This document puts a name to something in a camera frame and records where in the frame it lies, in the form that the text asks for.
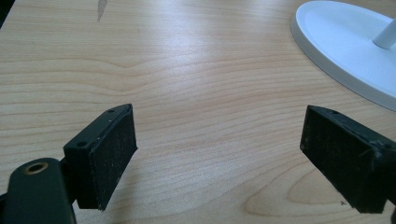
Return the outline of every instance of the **wooden table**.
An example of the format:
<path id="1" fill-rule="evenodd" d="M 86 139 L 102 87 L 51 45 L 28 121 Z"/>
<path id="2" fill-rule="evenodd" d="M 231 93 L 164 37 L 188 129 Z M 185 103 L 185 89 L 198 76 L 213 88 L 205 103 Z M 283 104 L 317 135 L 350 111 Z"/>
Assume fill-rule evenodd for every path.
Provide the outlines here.
<path id="1" fill-rule="evenodd" d="M 20 0 L 0 31 L 0 190 L 106 109 L 138 151 L 78 223 L 389 223 L 352 209 L 299 149 L 307 105 L 396 140 L 396 113 L 317 68 L 290 33 L 305 0 Z M 348 0 L 396 17 L 394 0 Z"/>

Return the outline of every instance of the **white plastic base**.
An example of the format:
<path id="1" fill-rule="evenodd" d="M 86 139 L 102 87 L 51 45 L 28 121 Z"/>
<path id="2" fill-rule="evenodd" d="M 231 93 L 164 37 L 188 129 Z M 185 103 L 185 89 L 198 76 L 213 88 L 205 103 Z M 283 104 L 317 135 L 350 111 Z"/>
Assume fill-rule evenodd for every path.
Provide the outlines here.
<path id="1" fill-rule="evenodd" d="M 333 1 L 297 9 L 291 32 L 304 53 L 324 72 L 357 94 L 396 111 L 396 46 L 373 40 L 392 19 Z"/>

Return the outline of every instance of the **white lamp stem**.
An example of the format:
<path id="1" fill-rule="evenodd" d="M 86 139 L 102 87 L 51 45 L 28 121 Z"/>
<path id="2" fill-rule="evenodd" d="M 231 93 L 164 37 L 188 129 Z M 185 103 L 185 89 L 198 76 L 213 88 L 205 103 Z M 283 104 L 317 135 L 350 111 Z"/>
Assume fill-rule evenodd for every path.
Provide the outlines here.
<path id="1" fill-rule="evenodd" d="M 390 49 L 396 43 L 396 19 L 374 39 L 374 43 L 382 49 Z"/>

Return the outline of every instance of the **screw hole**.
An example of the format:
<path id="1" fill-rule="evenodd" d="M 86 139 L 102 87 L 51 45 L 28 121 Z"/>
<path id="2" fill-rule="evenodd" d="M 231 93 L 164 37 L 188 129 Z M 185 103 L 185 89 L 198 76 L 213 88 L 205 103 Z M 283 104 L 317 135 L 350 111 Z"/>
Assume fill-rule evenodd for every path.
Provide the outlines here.
<path id="1" fill-rule="evenodd" d="M 84 147 L 85 145 L 87 145 L 87 142 L 79 142 L 79 143 L 77 143 L 77 147 Z"/>
<path id="2" fill-rule="evenodd" d="M 28 167 L 26 167 L 26 169 L 24 170 L 24 173 L 26 175 L 35 175 L 38 174 L 40 172 L 42 172 L 43 170 L 47 169 L 47 167 L 49 167 L 49 164 L 46 162 L 38 162 L 35 164 L 32 164 Z"/>

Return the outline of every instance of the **wood grain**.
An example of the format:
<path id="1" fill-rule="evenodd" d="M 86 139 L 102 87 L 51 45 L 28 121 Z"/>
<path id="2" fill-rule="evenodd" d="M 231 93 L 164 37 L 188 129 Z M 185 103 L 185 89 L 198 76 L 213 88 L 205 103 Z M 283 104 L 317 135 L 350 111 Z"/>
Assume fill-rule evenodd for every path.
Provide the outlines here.
<path id="1" fill-rule="evenodd" d="M 134 105 L 139 150 L 78 223 L 389 223 L 301 153 L 307 105 L 396 140 L 395 112 L 317 68 L 290 33 L 304 0 L 17 1 L 0 32 L 0 191 L 102 111 Z M 396 17 L 396 2 L 346 1 Z"/>

